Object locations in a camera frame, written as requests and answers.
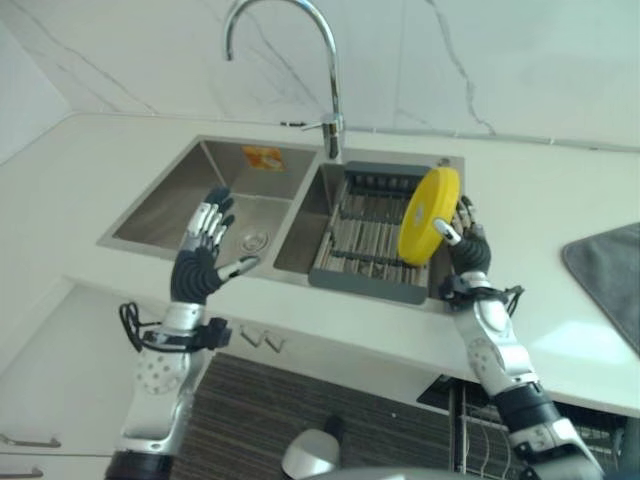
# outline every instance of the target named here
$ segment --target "orange sticker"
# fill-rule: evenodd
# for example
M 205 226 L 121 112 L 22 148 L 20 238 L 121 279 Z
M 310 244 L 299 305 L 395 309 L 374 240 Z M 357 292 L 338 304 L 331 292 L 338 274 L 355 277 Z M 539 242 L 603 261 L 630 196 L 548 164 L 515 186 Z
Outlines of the orange sticker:
M 259 170 L 284 172 L 284 163 L 279 148 L 274 147 L 242 147 L 249 165 Z

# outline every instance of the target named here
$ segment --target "black cable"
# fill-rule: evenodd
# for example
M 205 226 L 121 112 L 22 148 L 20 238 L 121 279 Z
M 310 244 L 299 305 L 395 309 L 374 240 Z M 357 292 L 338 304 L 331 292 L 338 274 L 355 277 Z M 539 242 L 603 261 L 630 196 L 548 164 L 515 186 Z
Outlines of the black cable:
M 143 338 L 144 332 L 141 332 L 140 329 L 144 327 L 158 326 L 161 325 L 162 322 L 142 323 L 140 321 L 140 311 L 135 302 L 123 303 L 120 305 L 118 313 L 120 315 L 120 321 L 122 322 L 124 331 L 127 334 L 127 338 L 138 353 L 140 353 L 143 348 L 160 353 L 192 353 L 202 348 L 199 345 L 184 345 L 181 348 L 164 348 L 146 341 Z
M 517 285 L 515 287 L 506 289 L 504 293 L 506 293 L 507 295 L 513 294 L 513 297 L 511 297 L 511 300 L 507 305 L 507 313 L 509 314 L 510 317 L 512 317 L 516 311 L 516 308 L 518 308 L 518 301 L 520 300 L 520 297 L 524 293 L 524 288 L 522 288 L 520 285 Z

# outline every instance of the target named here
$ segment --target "sink drain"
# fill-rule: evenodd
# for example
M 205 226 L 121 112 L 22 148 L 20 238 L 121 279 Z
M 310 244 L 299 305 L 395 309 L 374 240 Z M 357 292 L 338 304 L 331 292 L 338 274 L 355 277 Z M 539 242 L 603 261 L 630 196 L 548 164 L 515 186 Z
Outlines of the sink drain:
M 240 248 L 245 253 L 257 253 L 269 243 L 267 232 L 252 232 L 242 237 Z

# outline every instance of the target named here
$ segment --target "white countertop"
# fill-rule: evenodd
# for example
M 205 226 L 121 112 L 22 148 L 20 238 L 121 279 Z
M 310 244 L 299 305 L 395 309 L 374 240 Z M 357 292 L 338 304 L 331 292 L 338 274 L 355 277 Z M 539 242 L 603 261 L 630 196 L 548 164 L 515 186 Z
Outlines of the white countertop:
M 8 333 L 0 352 L 15 351 L 37 327 L 66 279 L 168 301 L 171 262 L 97 241 L 198 135 L 321 144 L 318 131 L 286 127 L 76 115 L 0 167 Z M 640 219 L 640 155 L 355 132 L 347 147 L 464 157 L 465 189 L 493 250 L 490 278 L 496 287 L 525 287 L 514 325 L 545 388 L 556 400 L 640 416 L 640 359 L 560 258 L 573 240 Z M 212 296 L 208 310 L 474 378 L 437 301 L 405 307 L 241 277 Z M 0 355 L 0 371 L 9 357 Z

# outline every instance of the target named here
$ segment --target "robotic arm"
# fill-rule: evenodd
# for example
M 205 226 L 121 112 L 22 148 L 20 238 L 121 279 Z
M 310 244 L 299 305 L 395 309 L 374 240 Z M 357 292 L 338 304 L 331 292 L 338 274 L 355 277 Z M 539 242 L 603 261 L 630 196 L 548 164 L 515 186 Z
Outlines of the robotic arm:
M 193 214 L 175 260 L 171 304 L 161 323 L 140 323 L 135 304 L 120 308 L 139 353 L 134 398 L 108 480 L 167 480 L 171 474 L 205 365 L 204 349 L 223 347 L 231 336 L 221 318 L 204 323 L 206 299 L 258 263 L 258 257 L 248 256 L 215 266 L 220 242 L 234 220 L 227 215 L 232 204 L 228 189 L 215 189 Z
M 529 354 L 513 332 L 507 306 L 522 290 L 502 292 L 491 287 L 487 272 L 491 251 L 474 208 L 462 197 L 453 224 L 436 219 L 434 227 L 449 244 L 455 271 L 440 288 L 440 295 L 455 313 L 469 364 L 492 398 L 509 441 L 531 480 L 602 478 L 603 472 L 567 418 L 562 418 L 545 393 Z

